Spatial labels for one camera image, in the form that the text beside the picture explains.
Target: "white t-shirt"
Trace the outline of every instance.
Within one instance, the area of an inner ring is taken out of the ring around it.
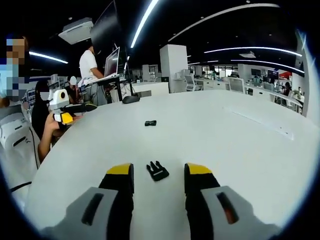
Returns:
[[[94,54],[90,50],[86,50],[79,61],[81,78],[92,78],[97,79],[97,77],[92,73],[91,69],[97,67],[97,62]]]

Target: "ceiling vent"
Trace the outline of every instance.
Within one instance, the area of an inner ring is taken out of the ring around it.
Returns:
[[[241,57],[247,58],[247,59],[255,59],[256,56],[252,51],[249,51],[247,53],[241,53],[239,54]]]
[[[92,19],[85,17],[66,25],[63,32],[59,33],[59,37],[71,45],[76,44],[91,37],[90,30],[93,26]]]

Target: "office chair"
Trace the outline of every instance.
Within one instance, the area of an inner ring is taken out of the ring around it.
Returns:
[[[185,90],[187,92],[190,92],[190,91],[199,91],[199,90],[202,90],[203,89],[203,86],[202,85],[197,85],[196,82],[195,82],[195,79],[193,78],[193,76],[191,75],[185,75],[185,80],[186,80],[186,87],[185,87]]]
[[[245,94],[245,83],[242,78],[228,77],[230,91]]]

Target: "white round table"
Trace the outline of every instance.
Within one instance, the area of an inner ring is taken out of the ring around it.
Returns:
[[[144,125],[157,120],[156,126]],[[133,240],[190,239],[184,164],[212,170],[265,224],[284,227],[304,200],[318,163],[320,129],[283,106],[225,90],[145,97],[88,112],[57,142],[29,190],[25,214],[37,229],[98,187],[112,166],[134,164]],[[170,176],[154,182],[146,164]]]

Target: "ceiling light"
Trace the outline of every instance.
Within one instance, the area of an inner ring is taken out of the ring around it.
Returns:
[[[172,38],[170,38],[168,40],[168,42],[172,41],[173,39],[175,39],[176,37],[178,37],[179,35],[183,34],[184,32],[190,30],[191,28],[197,26],[198,24],[201,24],[209,19],[212,19],[212,18],[215,18],[219,15],[222,15],[222,14],[226,14],[226,13],[230,13],[232,11],[237,11],[237,10],[241,10],[241,9],[247,9],[247,8],[257,8],[257,7],[267,7],[267,8],[280,8],[279,5],[277,4],[273,4],[273,3],[255,3],[255,4],[244,4],[244,5],[241,5],[241,6],[235,6],[235,7],[232,7],[232,8],[229,8],[229,9],[225,9],[225,10],[222,10],[222,11],[219,11],[219,12],[216,12],[210,16],[206,16],[204,19],[201,19],[193,24],[191,24],[190,26],[187,26],[185,29],[183,29],[182,31],[180,31],[179,33],[177,33],[175,36],[173,36]]]
[[[150,5],[148,6],[147,10],[145,11],[142,19],[141,19],[141,22],[138,26],[138,29],[136,30],[136,33],[134,35],[134,38],[133,38],[133,41],[132,41],[132,44],[131,44],[131,48],[133,49],[135,44],[136,44],[136,41],[138,39],[138,36],[142,30],[142,28],[144,27],[150,13],[152,12],[152,10],[154,9],[154,7],[156,6],[156,4],[158,3],[159,0],[152,0]]]
[[[302,57],[302,54],[294,52],[294,51],[289,51],[285,49],[280,49],[280,48],[274,48],[274,47],[266,47],[266,46],[242,46],[242,47],[231,47],[231,48],[223,48],[223,49],[217,49],[217,50],[212,50],[212,51],[205,51],[205,54],[208,53],[213,53],[213,52],[219,52],[219,51],[225,51],[225,50],[237,50],[237,49],[266,49],[266,50],[275,50],[279,52],[284,52],[287,54],[293,54],[299,57]]]
[[[286,67],[286,68],[289,68],[289,69],[293,69],[293,70],[296,70],[302,74],[304,74],[305,72],[304,71],[301,71],[299,69],[296,69],[292,66],[287,66],[287,65],[283,65],[283,64],[279,64],[279,63],[275,63],[275,62],[269,62],[269,61],[256,61],[256,60],[231,60],[231,61],[244,61],[244,62],[255,62],[255,63],[262,63],[262,64],[274,64],[274,65],[278,65],[278,66],[282,66],[282,67]]]
[[[60,62],[60,63],[63,63],[63,64],[68,64],[67,61],[63,61],[61,59],[58,59],[58,58],[55,58],[55,57],[52,57],[52,56],[47,56],[47,55],[44,55],[44,54],[41,54],[41,53],[36,53],[36,52],[30,51],[29,54],[33,55],[33,56],[45,58],[45,59],[54,60],[54,61],[57,61],[57,62]]]

